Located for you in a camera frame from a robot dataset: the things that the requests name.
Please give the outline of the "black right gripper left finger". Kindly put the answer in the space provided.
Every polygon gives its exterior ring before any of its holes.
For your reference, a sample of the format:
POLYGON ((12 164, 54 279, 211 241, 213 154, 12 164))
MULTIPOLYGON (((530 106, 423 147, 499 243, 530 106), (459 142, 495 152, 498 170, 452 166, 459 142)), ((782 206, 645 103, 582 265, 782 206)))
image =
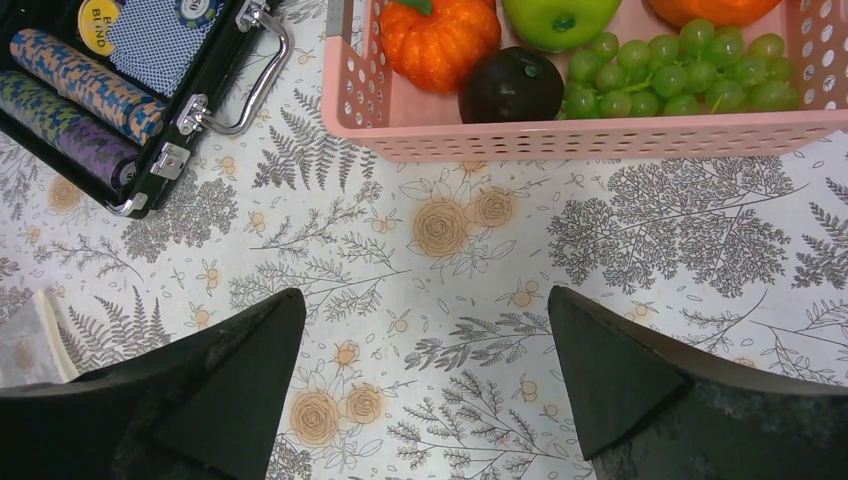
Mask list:
POLYGON ((300 290, 64 384, 1 392, 5 479, 261 479, 305 327, 300 290))

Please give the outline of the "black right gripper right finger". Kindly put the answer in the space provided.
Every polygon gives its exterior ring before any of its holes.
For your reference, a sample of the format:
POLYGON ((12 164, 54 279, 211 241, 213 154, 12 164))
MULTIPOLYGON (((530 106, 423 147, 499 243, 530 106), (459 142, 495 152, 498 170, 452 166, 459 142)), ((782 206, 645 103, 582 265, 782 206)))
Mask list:
POLYGON ((579 446, 600 479, 843 479, 847 391, 722 359, 552 288, 579 446))

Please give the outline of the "clear zip top bag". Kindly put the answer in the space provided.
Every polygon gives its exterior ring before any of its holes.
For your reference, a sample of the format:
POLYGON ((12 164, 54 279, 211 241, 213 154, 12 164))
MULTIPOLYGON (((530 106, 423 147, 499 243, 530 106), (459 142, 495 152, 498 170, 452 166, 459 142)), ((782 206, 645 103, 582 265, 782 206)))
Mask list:
POLYGON ((62 384, 80 375, 61 326, 51 296, 41 289, 1 323, 1 388, 62 384))

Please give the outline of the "pink plastic basket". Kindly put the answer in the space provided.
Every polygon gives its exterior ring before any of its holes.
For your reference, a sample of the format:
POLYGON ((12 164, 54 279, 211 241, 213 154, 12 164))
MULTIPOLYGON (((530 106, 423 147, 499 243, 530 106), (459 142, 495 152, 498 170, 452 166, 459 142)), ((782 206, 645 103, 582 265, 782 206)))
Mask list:
POLYGON ((784 38, 796 111, 469 125, 454 97, 420 91, 388 66, 382 2, 365 3, 363 46, 351 46, 354 8, 328 5, 322 119, 330 133, 395 162, 783 155, 847 127, 843 1, 785 1, 744 31, 784 38))

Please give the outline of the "green toy apple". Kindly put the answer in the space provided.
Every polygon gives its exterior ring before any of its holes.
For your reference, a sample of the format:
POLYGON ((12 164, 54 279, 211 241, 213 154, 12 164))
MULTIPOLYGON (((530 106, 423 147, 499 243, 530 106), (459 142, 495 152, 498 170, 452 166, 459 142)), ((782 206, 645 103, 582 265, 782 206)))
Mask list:
POLYGON ((605 30, 621 0, 504 0, 513 32, 537 50, 560 53, 582 46, 605 30))

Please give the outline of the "orange toy pumpkin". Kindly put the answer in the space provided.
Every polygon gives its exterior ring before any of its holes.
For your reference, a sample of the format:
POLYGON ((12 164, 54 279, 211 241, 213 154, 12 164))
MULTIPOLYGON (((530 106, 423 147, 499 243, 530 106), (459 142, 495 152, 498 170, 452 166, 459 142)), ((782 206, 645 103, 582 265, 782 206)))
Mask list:
POLYGON ((500 49, 489 0, 389 1, 379 29, 392 69, 430 93, 457 92, 476 62, 500 49))

